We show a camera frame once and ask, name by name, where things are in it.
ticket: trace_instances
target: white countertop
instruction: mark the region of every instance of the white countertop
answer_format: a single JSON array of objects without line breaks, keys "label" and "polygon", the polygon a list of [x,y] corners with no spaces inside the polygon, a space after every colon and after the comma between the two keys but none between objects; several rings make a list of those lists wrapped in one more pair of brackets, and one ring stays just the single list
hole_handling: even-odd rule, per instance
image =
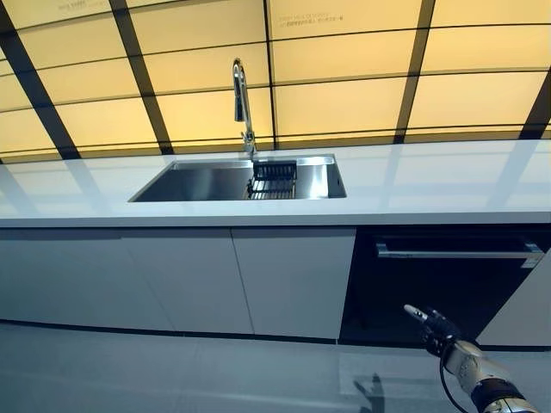
[{"label": "white countertop", "polygon": [[334,154],[347,192],[330,200],[128,200],[175,159],[111,157],[0,165],[0,227],[551,223],[551,141],[263,151]]}]

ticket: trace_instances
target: cable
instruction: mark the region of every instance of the cable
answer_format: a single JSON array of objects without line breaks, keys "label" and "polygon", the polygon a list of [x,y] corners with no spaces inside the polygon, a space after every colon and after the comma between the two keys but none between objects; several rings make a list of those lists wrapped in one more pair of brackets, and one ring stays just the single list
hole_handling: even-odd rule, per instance
[{"label": "cable", "polygon": [[450,347],[452,347],[454,344],[451,342],[449,343],[444,351],[442,351],[442,356],[440,357],[440,381],[442,381],[442,387],[444,389],[444,392],[446,393],[446,396],[448,396],[449,401],[455,406],[456,409],[458,409],[461,413],[468,413],[465,409],[463,409],[453,398],[451,393],[449,392],[448,385],[446,385],[446,380],[444,378],[444,358],[446,357],[448,350]]}]

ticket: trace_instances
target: faucet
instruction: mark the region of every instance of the faucet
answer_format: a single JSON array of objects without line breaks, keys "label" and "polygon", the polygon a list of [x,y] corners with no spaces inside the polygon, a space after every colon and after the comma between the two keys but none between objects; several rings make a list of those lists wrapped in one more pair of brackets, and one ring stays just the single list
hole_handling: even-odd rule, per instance
[{"label": "faucet", "polygon": [[252,131],[251,111],[249,110],[249,94],[247,93],[247,81],[245,80],[245,69],[241,59],[235,58],[232,65],[233,92],[235,94],[235,121],[245,122],[246,131],[241,132],[243,148],[249,153],[251,160],[257,151],[255,144],[255,133]]}]

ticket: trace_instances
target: stainless steel sink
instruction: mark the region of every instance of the stainless steel sink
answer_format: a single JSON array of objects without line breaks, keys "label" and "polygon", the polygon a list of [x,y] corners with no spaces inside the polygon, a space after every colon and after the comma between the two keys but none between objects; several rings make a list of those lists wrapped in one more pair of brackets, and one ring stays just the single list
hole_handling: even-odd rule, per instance
[{"label": "stainless steel sink", "polygon": [[344,198],[343,181],[333,155],[311,157],[260,157],[256,165],[296,164],[291,196],[270,193],[256,197],[247,191],[253,162],[242,159],[175,161],[145,185],[130,202],[180,200],[327,199]]}]

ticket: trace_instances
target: tile floor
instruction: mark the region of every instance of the tile floor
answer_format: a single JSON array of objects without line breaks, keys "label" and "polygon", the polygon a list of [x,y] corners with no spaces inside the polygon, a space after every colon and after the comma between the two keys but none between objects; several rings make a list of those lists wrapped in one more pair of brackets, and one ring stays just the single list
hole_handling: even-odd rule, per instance
[{"label": "tile floor", "polygon": [[[492,353],[551,412],[551,353]],[[474,411],[453,378],[450,388]],[[454,413],[423,350],[0,324],[0,411]]]}]

